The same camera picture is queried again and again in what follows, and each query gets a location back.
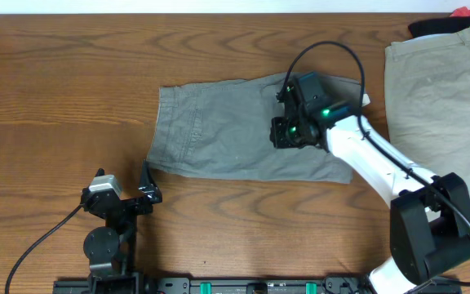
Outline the grey shorts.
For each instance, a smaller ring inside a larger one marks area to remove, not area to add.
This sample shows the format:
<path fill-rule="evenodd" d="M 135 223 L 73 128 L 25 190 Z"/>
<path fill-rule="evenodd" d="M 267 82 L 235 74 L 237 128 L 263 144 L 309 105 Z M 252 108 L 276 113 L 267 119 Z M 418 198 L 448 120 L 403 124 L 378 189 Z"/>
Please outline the grey shorts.
<path fill-rule="evenodd" d="M 352 168 L 316 147 L 276 149 L 271 121 L 285 75 L 204 82 L 159 90 L 150 166 L 221 180 L 301 180 L 347 184 Z"/>

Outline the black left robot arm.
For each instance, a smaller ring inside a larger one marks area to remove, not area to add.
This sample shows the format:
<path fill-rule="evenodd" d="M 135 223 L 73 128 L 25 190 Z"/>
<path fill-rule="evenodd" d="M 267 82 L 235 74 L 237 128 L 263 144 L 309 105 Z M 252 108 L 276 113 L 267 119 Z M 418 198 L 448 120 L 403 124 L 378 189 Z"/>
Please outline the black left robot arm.
<path fill-rule="evenodd" d="M 162 202 L 162 192 L 150 174 L 149 163 L 141 168 L 138 198 L 121 199 L 122 187 L 114 175 L 101 168 L 82 191 L 82 209 L 105 221 L 85 238 L 83 251 L 91 275 L 106 278 L 134 271 L 137 217 L 153 212 Z"/>

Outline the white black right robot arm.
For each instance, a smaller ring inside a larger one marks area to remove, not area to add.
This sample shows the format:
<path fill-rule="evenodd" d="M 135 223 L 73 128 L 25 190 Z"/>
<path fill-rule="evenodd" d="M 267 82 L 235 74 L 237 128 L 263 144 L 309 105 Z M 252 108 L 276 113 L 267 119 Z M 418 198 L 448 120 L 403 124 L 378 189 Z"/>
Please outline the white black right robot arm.
<path fill-rule="evenodd" d="M 278 149 L 321 147 L 352 167 L 389 207 L 391 256 L 349 293 L 460 293 L 466 283 L 444 273 L 470 260 L 470 197 L 454 173 L 438 176 L 396 150 L 361 107 L 320 87 L 288 85 L 277 93 L 284 113 L 273 118 Z"/>

